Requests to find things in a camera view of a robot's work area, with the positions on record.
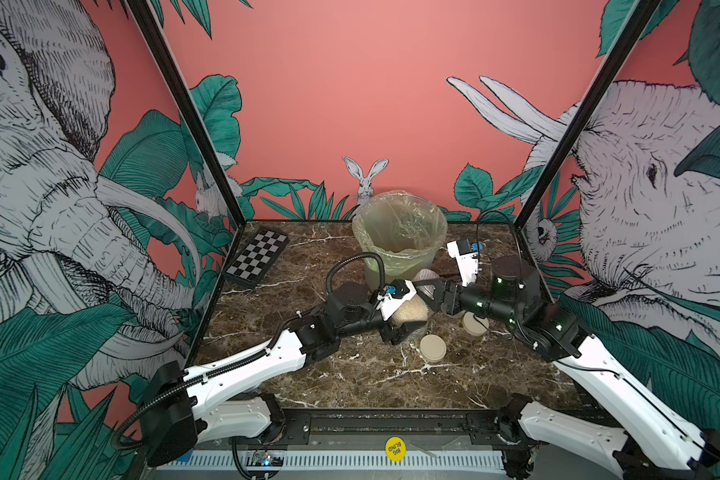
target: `yellow sticker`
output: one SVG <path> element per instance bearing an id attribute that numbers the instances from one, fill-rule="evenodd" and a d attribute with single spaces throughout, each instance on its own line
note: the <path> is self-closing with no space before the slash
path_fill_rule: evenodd
<path id="1" fill-rule="evenodd" d="M 405 442 L 400 437 L 387 440 L 387 456 L 393 462 L 400 462 L 405 458 Z"/>

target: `chessboard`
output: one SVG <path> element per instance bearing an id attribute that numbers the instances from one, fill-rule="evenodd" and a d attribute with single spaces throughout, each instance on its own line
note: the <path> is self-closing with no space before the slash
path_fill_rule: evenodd
<path id="1" fill-rule="evenodd" d="M 261 228 L 234 259 L 226 271 L 226 278 L 245 288 L 256 288 L 286 245 L 287 236 Z"/>

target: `plastic bag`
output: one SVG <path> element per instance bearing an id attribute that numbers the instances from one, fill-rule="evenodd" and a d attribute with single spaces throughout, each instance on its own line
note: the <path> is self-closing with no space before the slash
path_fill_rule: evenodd
<path id="1" fill-rule="evenodd" d="M 352 232 L 364 252 L 375 252 L 384 260 L 386 281 L 412 280 L 432 265 L 434 254 L 445 242 L 448 222 L 440 211 L 421 197 L 391 191 L 371 198 L 355 211 Z M 378 288 L 378 269 L 365 259 L 365 283 Z"/>

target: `marble table surface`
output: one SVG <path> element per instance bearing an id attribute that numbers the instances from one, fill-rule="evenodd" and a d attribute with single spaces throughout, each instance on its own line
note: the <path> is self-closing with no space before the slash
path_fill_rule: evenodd
<path id="1" fill-rule="evenodd" d="M 360 251 L 349 223 L 250 222 L 241 245 L 260 226 L 287 234 L 290 244 L 255 290 L 226 282 L 195 363 L 218 360 L 269 339 L 279 322 L 323 302 L 328 270 Z M 448 241 L 474 236 L 473 225 L 449 225 Z M 506 226 L 480 226 L 480 236 L 487 256 L 515 251 Z M 482 263 L 490 262 L 487 256 Z M 432 270 L 458 271 L 445 248 Z M 362 262 L 343 269 L 334 285 L 347 280 L 363 283 Z M 513 340 L 498 322 L 476 337 L 464 330 L 460 319 L 438 312 L 429 329 L 448 348 L 435 364 L 421 357 L 418 341 L 393 347 L 382 343 L 376 332 L 365 333 L 344 339 L 329 358 L 270 379 L 259 389 L 274 393 L 287 408 L 500 408 L 512 392 L 552 408 L 581 408 L 571 379 Z"/>

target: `elephant ear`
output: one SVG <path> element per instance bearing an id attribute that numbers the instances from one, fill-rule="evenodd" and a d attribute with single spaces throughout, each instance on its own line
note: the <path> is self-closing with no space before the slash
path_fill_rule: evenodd
<path id="1" fill-rule="evenodd" d="M 0 0 L 0 33 L 19 53 L 33 85 L 89 160 L 106 133 L 114 68 L 104 40 L 78 0 Z"/>

